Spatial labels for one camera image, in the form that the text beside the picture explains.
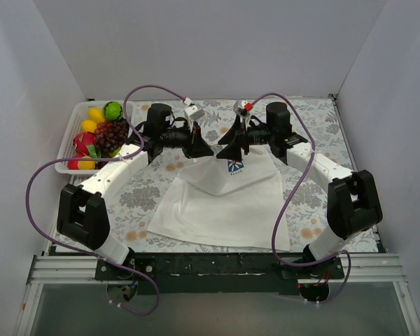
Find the white t-shirt with flower print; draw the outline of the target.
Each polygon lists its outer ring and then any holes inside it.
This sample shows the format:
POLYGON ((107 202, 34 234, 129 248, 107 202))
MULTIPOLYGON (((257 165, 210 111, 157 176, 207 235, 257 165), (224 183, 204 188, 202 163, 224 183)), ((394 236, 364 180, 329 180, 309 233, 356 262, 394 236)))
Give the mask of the white t-shirt with flower print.
POLYGON ((203 157, 178 172, 148 231, 196 244, 268 249, 283 191, 263 146, 252 146, 240 162, 203 157))

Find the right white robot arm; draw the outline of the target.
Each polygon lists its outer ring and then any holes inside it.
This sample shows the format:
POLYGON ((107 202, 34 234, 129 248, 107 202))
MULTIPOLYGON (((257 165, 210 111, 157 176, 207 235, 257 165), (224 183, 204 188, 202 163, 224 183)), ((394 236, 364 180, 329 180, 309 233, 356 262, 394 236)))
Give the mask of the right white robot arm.
POLYGON ((321 277, 328 263, 343 252, 343 247, 360 233, 369 230, 383 219, 375 180, 367 171, 353 171, 316 152, 310 136, 293 131, 289 103, 275 101, 266 106, 266 121, 252 115, 253 104, 238 101, 236 115, 228 132, 219 140, 223 147, 218 159, 241 162, 253 145, 267 144, 273 156, 301 172, 302 179, 310 179, 327 195, 328 226, 303 251, 297 262, 281 264, 303 268, 311 278, 321 277))

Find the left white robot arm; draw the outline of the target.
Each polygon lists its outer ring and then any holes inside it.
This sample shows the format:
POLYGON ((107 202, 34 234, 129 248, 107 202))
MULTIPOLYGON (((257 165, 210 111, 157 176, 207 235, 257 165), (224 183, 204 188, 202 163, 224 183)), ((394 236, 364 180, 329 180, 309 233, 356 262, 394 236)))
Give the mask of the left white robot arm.
POLYGON ((153 103, 146 120, 120 149, 120 158, 104 165, 80 185, 66 185, 60 195, 57 231, 110 260, 112 273, 121 280, 135 271, 128 258, 130 249, 111 232, 106 202, 137 172, 147 167, 166 148, 180 148, 186 158, 202 158, 214 153, 202 138, 198 124, 204 116, 201 106, 186 100, 182 126, 175 126, 172 108, 153 103))

